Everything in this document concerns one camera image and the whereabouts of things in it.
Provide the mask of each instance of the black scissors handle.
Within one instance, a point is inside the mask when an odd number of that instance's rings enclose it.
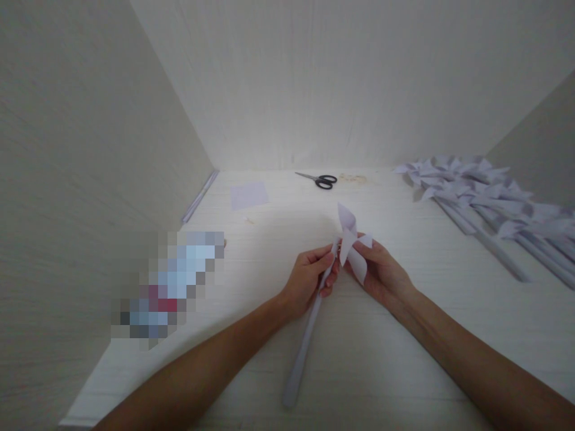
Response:
[[[316,180],[316,186],[324,190],[333,189],[335,183],[337,183],[337,178],[333,175],[320,175]]]

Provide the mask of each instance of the hand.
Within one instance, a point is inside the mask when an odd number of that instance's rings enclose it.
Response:
[[[372,248],[359,241],[354,243],[353,248],[367,261],[364,290],[377,302],[389,308],[394,299],[401,300],[405,295],[416,291],[405,269],[375,239]],[[346,261],[344,268],[357,281],[349,261]]]
[[[334,255],[331,253],[331,244],[315,250],[304,251],[298,255],[286,287],[279,294],[287,307],[289,307],[292,318],[302,316],[310,307],[317,295],[323,272],[331,265],[333,260]],[[321,291],[322,298],[331,294],[339,270],[340,266],[338,262],[335,262],[331,269],[331,274],[328,275],[325,281],[325,287]]]

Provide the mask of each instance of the right hand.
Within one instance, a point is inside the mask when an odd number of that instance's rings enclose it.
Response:
[[[358,233],[358,237],[364,235],[364,233]],[[405,269],[375,239],[372,248],[359,241],[355,242],[353,248],[367,261],[364,290],[377,302],[389,308],[393,301],[402,301],[406,295],[416,291]],[[358,280],[349,261],[346,261],[344,269],[356,281]]]

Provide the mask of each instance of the purple paper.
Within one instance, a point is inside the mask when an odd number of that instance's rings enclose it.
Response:
[[[265,185],[262,181],[232,187],[231,196],[232,211],[267,204],[270,201],[268,199],[268,193],[265,191]]]

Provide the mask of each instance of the table surface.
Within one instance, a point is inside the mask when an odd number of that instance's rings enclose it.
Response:
[[[221,172],[182,230],[224,231],[225,285],[206,286],[187,323],[148,352],[113,339],[62,424],[94,425],[147,377],[286,282],[296,255],[340,233],[337,202],[455,320],[575,401],[575,293],[514,242],[534,278],[516,281],[437,204],[390,169],[323,169],[321,190],[293,171]],[[265,205],[232,211],[230,187],[264,181]],[[490,429],[445,371],[342,272],[317,318],[296,407],[281,396],[307,319],[284,327],[230,383],[198,429]]]

